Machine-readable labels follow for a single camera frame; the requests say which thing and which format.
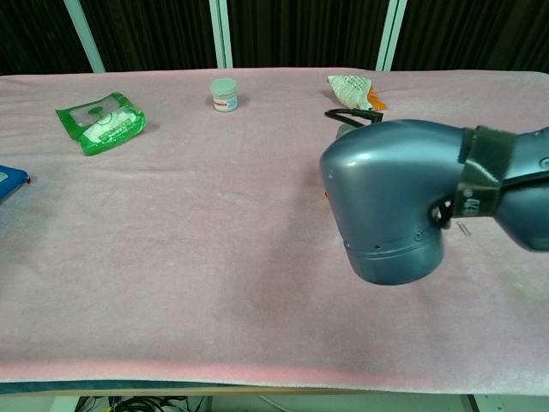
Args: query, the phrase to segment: jar label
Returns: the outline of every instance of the jar label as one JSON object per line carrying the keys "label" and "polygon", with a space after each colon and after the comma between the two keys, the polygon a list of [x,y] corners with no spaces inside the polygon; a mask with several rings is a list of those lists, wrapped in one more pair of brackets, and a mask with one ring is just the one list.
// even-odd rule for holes
{"label": "jar label", "polygon": [[221,110],[233,110],[236,109],[238,104],[238,99],[236,96],[232,97],[231,99],[216,99],[214,98],[214,105],[218,107]]}

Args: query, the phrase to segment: small jar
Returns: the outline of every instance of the small jar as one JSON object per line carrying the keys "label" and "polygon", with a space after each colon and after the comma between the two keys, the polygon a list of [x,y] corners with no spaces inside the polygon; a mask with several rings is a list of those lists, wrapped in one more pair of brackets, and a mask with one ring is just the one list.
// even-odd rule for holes
{"label": "small jar", "polygon": [[238,106],[237,83],[233,79],[216,79],[210,86],[214,107],[219,112],[231,112]]}

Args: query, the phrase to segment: green plastic bag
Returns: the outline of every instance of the green plastic bag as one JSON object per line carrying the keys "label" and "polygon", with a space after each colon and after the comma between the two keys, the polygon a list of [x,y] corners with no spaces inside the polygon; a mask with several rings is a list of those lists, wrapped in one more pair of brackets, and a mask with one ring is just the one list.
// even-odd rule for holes
{"label": "green plastic bag", "polygon": [[80,143],[88,156],[127,142],[147,123],[145,113],[119,92],[56,113],[69,136]]}

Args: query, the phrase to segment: snack bag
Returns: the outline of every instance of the snack bag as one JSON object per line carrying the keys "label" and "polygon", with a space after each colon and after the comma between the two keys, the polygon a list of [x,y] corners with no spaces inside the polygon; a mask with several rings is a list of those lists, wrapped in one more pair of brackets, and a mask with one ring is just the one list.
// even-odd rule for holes
{"label": "snack bag", "polygon": [[328,76],[328,83],[340,103],[349,109],[385,110],[387,105],[376,95],[371,80],[362,76]]}

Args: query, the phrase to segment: pink towel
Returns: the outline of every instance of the pink towel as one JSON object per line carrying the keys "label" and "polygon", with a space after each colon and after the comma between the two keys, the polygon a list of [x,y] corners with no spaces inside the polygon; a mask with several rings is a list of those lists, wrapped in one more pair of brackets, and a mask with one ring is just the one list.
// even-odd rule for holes
{"label": "pink towel", "polygon": [[[549,125],[540,73],[1,77],[0,163],[33,182],[0,205],[0,382],[549,395],[549,254],[473,219],[419,282],[353,273],[317,166],[339,126],[323,117],[338,106],[326,76],[340,73],[373,80],[386,120]],[[238,81],[235,112],[212,106],[222,76]],[[149,126],[86,157],[54,109],[116,90]]]}

